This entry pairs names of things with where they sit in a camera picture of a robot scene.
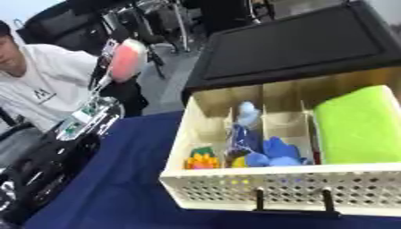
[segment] black cable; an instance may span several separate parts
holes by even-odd
[[[1,107],[0,107],[0,118],[2,118],[5,121],[5,123],[7,123],[9,126],[14,126],[17,124],[17,122],[15,122],[15,120]]]

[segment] table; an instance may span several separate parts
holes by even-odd
[[[260,25],[214,34],[185,85],[195,91],[289,81],[400,65],[401,46],[388,25],[353,1]]]
[[[67,188],[26,229],[399,228],[401,218],[340,220],[180,209],[158,181],[182,113],[124,119]]]

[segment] gray floor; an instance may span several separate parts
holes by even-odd
[[[172,54],[166,47],[156,47],[156,51],[166,62],[163,67],[166,79],[158,77],[153,63],[149,63],[141,74],[138,82],[142,86],[144,97],[149,101],[144,115],[183,110],[181,91],[200,53],[198,47],[192,47],[190,53],[181,52],[178,55]]]

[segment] blue fabric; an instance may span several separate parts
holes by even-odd
[[[270,160],[270,166],[301,165],[301,162],[293,157],[275,157]]]
[[[344,216],[341,220],[180,209],[158,176],[182,113],[125,119],[68,187],[26,229],[341,228],[396,229],[400,218]]]
[[[266,167],[269,166],[269,158],[264,154],[251,152],[245,156],[245,163],[249,167]]]
[[[285,144],[279,137],[271,137],[269,140],[263,141],[263,150],[269,158],[292,157],[300,159],[298,148],[294,145]]]

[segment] person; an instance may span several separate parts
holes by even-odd
[[[19,46],[10,27],[0,21],[0,107],[22,115],[42,132],[49,131],[89,98],[97,60],[83,51],[53,45]],[[148,104],[135,79],[111,85],[104,94],[118,91],[128,115],[140,115]]]

